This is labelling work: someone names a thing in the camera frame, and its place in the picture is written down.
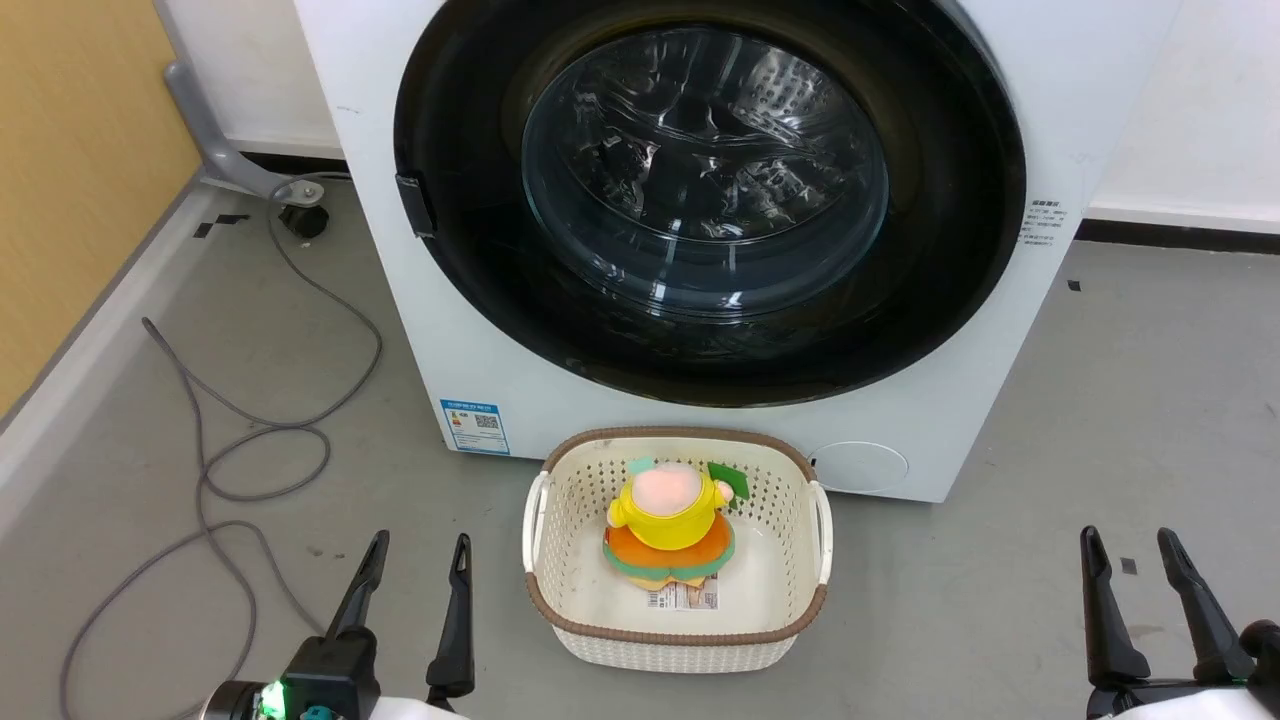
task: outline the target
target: brown basket rim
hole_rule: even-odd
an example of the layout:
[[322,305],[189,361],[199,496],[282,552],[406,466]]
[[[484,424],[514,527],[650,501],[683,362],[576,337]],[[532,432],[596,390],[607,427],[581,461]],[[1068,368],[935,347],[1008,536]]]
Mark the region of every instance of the brown basket rim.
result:
[[[598,430],[586,430],[579,433],[567,441],[559,443],[547,456],[547,461],[543,462],[543,470],[550,473],[557,462],[564,457],[568,451],[585,445],[588,442],[595,442],[599,439],[617,439],[617,438],[645,438],[645,437],[680,437],[680,438],[695,438],[695,439],[724,439],[732,442],[748,442],[753,445],[762,445],[787,456],[788,460],[796,464],[796,468],[804,473],[804,477],[810,483],[817,483],[817,473],[814,473],[813,466],[809,465],[808,459],[800,454],[799,450],[791,447],[790,445],[782,442],[778,438],[763,434],[753,433],[749,430],[727,430],[719,428],[694,428],[682,425],[643,425],[631,428],[603,428]],[[568,618],[564,618],[559,612],[552,610],[552,606],[543,597],[541,588],[538,587],[538,577],[532,573],[525,573],[525,585],[529,589],[529,598],[534,602],[534,607],[541,612],[543,618],[547,619],[552,625],[576,635],[585,635],[589,638],[600,638],[607,641],[617,642],[630,642],[630,643],[645,643],[645,644],[662,644],[662,646],[684,646],[684,647],[726,647],[726,646],[744,646],[744,644],[764,644],[782,642],[787,638],[797,635],[801,630],[808,628],[814,619],[818,616],[818,611],[822,610],[822,603],[827,600],[827,584],[820,583],[813,591],[813,598],[809,600],[809,606],[799,618],[792,620],[783,628],[776,630],[764,630],[759,633],[736,633],[736,634],[701,634],[701,635],[681,635],[671,633],[641,633],[637,630],[616,630],[612,628],[602,628],[599,625],[588,625],[585,623],[575,623]]]

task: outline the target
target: gray floor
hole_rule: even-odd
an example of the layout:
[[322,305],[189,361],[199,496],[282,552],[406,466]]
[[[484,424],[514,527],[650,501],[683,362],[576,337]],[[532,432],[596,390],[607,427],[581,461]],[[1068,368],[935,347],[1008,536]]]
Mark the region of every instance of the gray floor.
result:
[[[460,530],[476,548],[479,679],[458,707],[476,719],[628,720],[658,707],[687,717],[1080,716],[1078,533],[1088,523],[1114,560],[1137,560],[1138,575],[1117,575],[1116,587],[1157,674],[1192,666],[1158,527],[1181,533],[1238,626],[1276,614],[1280,571],[1267,557],[1280,542],[1280,258],[1075,245],[951,498],[833,497],[831,594],[790,655],[756,675],[664,676],[579,662],[530,606],[517,528],[536,465],[444,450],[353,195],[335,191],[330,210],[329,234],[296,256],[383,327],[384,363],[321,424],[334,459],[320,480],[280,501],[215,502],[212,515],[264,524],[320,615],[370,534],[392,530],[369,618],[388,694],[424,693]],[[215,229],[197,277],[157,322],[215,387],[297,418],[355,377],[369,340],[287,274],[257,219]],[[212,446],[246,430],[205,406]],[[218,477],[278,487],[316,456],[311,438],[278,436]],[[193,528],[193,480],[180,387],[147,346],[0,546],[6,715],[55,715],[74,628],[141,559]],[[242,675],[268,679],[306,630],[253,541],[232,532],[227,544],[262,603]],[[244,623],[234,583],[191,548],[104,616],[74,667],[74,706],[129,720],[175,710],[219,682]]]

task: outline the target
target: white plastic basket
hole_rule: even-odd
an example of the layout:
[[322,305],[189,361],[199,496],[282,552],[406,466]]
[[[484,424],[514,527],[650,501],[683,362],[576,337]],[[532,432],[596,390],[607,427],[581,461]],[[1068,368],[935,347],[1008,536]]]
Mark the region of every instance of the white plastic basket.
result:
[[[716,610],[663,610],[600,550],[605,512],[639,457],[708,461],[746,473],[750,500],[724,510],[736,551]],[[741,673],[777,662],[818,615],[831,575],[831,507],[791,446],[756,433],[617,428],[570,438],[529,489],[525,580],[534,606],[577,657],[662,673]]]

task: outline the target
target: orange plush fabric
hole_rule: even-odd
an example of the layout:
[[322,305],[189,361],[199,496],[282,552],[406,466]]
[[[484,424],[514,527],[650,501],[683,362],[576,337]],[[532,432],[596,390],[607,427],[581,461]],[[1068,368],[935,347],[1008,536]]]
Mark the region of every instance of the orange plush fabric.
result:
[[733,530],[728,520],[717,512],[712,529],[703,539],[684,550],[652,548],[627,527],[604,528],[604,542],[618,560],[635,568],[694,568],[714,562],[724,555],[733,542]]

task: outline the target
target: front-loading washing machine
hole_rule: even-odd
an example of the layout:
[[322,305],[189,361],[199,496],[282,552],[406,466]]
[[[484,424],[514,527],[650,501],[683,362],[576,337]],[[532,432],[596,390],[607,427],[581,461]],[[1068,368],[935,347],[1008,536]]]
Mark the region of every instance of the front-loading washing machine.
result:
[[451,448],[737,428],[934,502],[1176,8],[297,1]]

